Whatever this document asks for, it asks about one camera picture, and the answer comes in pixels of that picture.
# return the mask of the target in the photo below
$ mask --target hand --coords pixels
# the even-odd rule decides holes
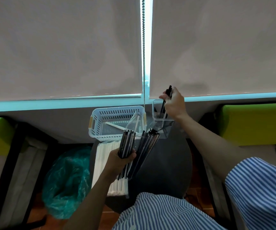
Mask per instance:
[[[183,117],[187,116],[186,106],[185,106],[185,99],[184,97],[178,92],[177,88],[172,88],[172,99],[163,92],[163,95],[160,95],[159,98],[166,101],[165,109],[169,116],[171,116],[175,121],[180,122]]]
[[[118,156],[119,149],[112,150],[108,156],[106,165],[101,175],[104,176],[110,183],[114,182],[117,176],[122,172],[124,167],[136,157],[136,153],[133,152],[128,158],[121,159]]]

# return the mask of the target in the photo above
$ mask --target white plastic basket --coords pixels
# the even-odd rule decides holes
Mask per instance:
[[[89,121],[89,135],[99,141],[121,140],[123,130],[107,125],[105,122],[126,127],[136,111],[142,116],[139,120],[141,124],[136,131],[136,135],[142,134],[142,131],[147,127],[144,108],[142,106],[122,106],[95,109]]]

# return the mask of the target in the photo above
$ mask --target sleeve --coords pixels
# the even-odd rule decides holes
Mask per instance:
[[[236,165],[225,180],[248,229],[276,229],[276,167],[260,158]]]

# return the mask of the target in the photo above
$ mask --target person's left hand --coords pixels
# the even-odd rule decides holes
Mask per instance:
[[[130,154],[128,158],[121,159],[118,156],[118,151],[119,149],[117,148],[110,152],[106,165],[102,172],[104,178],[107,179],[110,183],[114,182],[116,177],[122,172],[125,165],[127,165],[136,157],[136,153],[133,150],[132,154]]]

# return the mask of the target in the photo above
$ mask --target teal plastic bag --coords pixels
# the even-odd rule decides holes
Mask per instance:
[[[60,155],[44,178],[42,200],[49,214],[68,219],[91,189],[91,147],[74,148]]]

